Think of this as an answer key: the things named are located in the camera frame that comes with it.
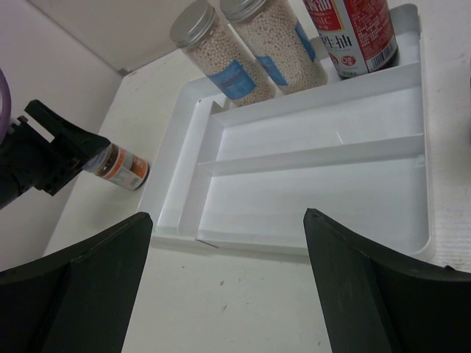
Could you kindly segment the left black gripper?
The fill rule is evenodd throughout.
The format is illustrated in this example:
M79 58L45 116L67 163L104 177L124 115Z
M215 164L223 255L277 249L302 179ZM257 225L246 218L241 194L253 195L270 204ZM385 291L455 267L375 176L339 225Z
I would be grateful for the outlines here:
M25 112L52 134L52 142L20 117L1 142L1 208L36 188L53 196L62 190L110 141L62 118L35 99Z

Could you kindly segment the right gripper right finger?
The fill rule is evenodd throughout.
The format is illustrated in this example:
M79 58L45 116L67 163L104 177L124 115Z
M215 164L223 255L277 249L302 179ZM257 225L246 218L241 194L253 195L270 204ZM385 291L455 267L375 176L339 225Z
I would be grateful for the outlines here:
M396 252L316 209L303 224L333 352L470 351L470 273Z

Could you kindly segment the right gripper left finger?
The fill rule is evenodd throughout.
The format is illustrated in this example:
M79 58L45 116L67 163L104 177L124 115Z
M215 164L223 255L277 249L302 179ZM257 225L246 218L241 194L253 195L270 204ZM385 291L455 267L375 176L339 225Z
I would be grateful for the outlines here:
M2 352L120 352L153 222L139 212L1 272Z

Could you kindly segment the blue label spice jar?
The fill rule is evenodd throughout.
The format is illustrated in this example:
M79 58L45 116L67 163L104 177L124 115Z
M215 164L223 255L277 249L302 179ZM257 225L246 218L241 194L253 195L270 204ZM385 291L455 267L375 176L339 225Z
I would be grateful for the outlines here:
M275 97L275 88L208 1L193 1L175 19L170 39L237 107Z

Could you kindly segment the pink label spice jar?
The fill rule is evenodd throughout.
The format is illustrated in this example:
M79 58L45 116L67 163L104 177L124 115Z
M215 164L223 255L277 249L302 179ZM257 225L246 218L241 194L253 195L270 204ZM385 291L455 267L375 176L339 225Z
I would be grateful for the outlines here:
M327 74L287 1L226 0L219 8L284 94L327 84Z

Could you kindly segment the tall dark soy sauce bottle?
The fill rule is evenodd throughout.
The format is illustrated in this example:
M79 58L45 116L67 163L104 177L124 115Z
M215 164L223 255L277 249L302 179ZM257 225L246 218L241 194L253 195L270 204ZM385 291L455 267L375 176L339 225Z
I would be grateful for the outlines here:
M388 68L399 53L386 0L305 0L342 79Z

